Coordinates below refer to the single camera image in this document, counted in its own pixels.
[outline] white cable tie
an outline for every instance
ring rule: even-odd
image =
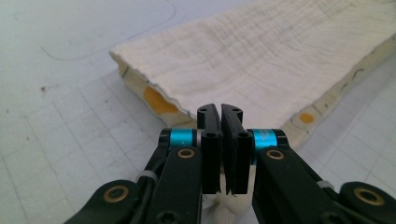
[[[146,176],[146,177],[153,179],[155,184],[157,184],[157,182],[158,182],[158,176],[150,170],[144,170],[144,171],[140,172],[140,174],[136,177],[136,182],[142,176]]]
[[[326,188],[334,189],[334,185],[327,180],[319,180],[317,184],[321,189],[326,189]]]

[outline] blue band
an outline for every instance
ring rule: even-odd
[[[266,147],[277,147],[276,134],[272,129],[252,129],[256,154],[253,164],[257,162],[257,155]]]
[[[192,147],[192,129],[172,129],[169,149],[172,147]]]

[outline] crinkled fabric edge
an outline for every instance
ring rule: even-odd
[[[316,127],[335,109],[342,97],[394,52],[396,52],[396,34],[375,47],[371,53],[356,63],[344,78],[314,101],[312,105],[305,107],[291,116],[281,127],[262,128],[282,129],[289,139],[290,146],[297,149],[308,139]],[[190,111],[183,109],[177,99],[167,95],[160,85],[155,85],[147,80],[144,74],[134,69],[132,65],[126,63],[116,50],[111,50],[110,55],[119,65],[120,76],[128,89],[144,101],[153,114],[161,118],[168,127],[196,127],[196,116]],[[167,104],[174,105],[178,111],[176,113],[156,113],[143,96],[142,89],[146,87],[151,87],[157,91]],[[302,122],[302,114],[313,116],[314,121]]]

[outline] white towel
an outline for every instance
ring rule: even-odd
[[[151,107],[158,102],[148,87],[161,94],[154,101],[176,106],[153,108],[168,125],[195,119],[201,105],[225,103],[244,110],[246,128],[282,128],[297,147],[352,83],[395,50],[395,34],[394,1],[258,1],[110,53]]]

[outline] yellow stain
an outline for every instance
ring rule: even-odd
[[[315,119],[311,114],[303,113],[300,115],[300,120],[304,123],[312,123]]]
[[[174,105],[166,102],[165,99],[151,87],[146,87],[143,92],[143,97],[151,109],[159,115],[162,113],[176,113],[178,111]]]

